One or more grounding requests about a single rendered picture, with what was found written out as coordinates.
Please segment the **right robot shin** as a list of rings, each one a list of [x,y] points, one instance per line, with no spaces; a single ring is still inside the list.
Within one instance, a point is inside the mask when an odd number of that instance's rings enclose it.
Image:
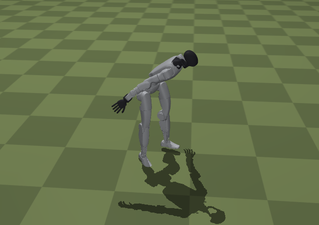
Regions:
[[[139,124],[139,140],[141,145],[141,156],[144,158],[147,156],[147,145],[149,143],[149,129],[143,130],[142,124]]]

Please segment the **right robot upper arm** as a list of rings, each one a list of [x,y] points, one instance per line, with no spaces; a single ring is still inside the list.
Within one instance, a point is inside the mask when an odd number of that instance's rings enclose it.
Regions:
[[[158,83],[158,82],[163,81],[163,80],[168,80],[172,77],[172,75],[173,75],[172,68],[164,69],[160,73],[158,73],[150,78],[145,79],[143,82],[148,81],[150,83],[150,87],[151,87],[152,83]],[[147,89],[149,89],[149,88],[147,88]]]

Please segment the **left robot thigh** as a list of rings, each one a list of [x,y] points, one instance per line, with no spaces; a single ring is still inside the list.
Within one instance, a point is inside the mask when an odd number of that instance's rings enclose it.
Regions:
[[[162,110],[160,110],[157,114],[157,117],[160,120],[165,120],[170,111],[170,93],[166,82],[161,82],[159,88],[159,102]]]

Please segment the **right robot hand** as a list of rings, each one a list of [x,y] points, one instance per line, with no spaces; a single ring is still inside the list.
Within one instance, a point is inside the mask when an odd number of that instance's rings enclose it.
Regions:
[[[125,96],[127,96],[128,94],[126,94]],[[116,105],[114,108],[113,108],[113,110],[116,108],[116,107],[118,107],[116,110],[114,110],[114,112],[116,112],[119,108],[119,110],[117,111],[117,113],[123,108],[123,111],[122,111],[122,113],[124,112],[124,110],[125,110],[125,107],[126,107],[126,105],[127,105],[127,103],[132,99],[130,99],[129,101],[127,101],[126,99],[125,99],[125,96],[123,97],[123,100],[119,100],[119,101],[117,101],[117,103],[115,103],[114,105],[112,105],[112,107],[113,106],[115,106],[116,104],[118,104],[118,105]]]

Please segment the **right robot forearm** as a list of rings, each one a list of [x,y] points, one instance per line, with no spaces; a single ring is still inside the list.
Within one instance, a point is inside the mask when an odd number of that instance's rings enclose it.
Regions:
[[[138,95],[140,92],[143,92],[144,89],[147,89],[150,87],[150,83],[148,81],[142,82],[137,85],[137,87],[134,88],[134,90],[131,90],[127,96],[125,96],[125,99],[129,101],[131,98],[135,97],[136,94]]]

